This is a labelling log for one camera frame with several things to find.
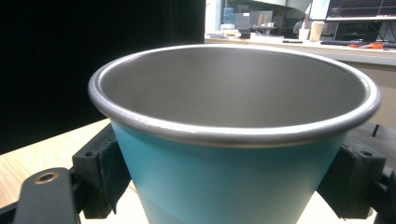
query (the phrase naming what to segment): teal cup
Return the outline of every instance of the teal cup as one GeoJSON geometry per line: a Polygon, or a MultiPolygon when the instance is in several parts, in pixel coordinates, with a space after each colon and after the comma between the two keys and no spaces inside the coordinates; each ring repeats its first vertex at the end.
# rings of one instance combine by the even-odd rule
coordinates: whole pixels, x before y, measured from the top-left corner
{"type": "Polygon", "coordinates": [[[330,59],[193,45],[139,52],[89,84],[149,223],[296,223],[347,131],[380,104],[330,59]]]}

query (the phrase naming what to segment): desk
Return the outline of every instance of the desk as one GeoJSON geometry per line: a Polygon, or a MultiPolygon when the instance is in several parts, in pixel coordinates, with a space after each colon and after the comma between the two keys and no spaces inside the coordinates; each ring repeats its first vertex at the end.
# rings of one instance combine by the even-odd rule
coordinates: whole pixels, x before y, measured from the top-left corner
{"type": "MultiPolygon", "coordinates": [[[[21,184],[28,176],[53,167],[70,168],[73,165],[72,156],[108,123],[108,119],[101,120],[0,156],[0,207],[18,200],[21,184]]],[[[133,183],[120,198],[117,210],[116,216],[111,214],[107,219],[102,220],[86,220],[80,215],[81,222],[83,224],[148,223],[133,183]]],[[[366,220],[338,219],[331,208],[315,193],[298,224],[372,224],[374,219],[375,215],[366,220]]]]}
{"type": "Polygon", "coordinates": [[[320,45],[319,42],[305,41],[303,44],[279,43],[271,38],[216,39],[206,38],[207,44],[238,44],[293,49],[317,54],[346,63],[369,76],[382,93],[382,105],[370,119],[372,123],[396,128],[396,50],[353,49],[341,46],[320,45]]]}

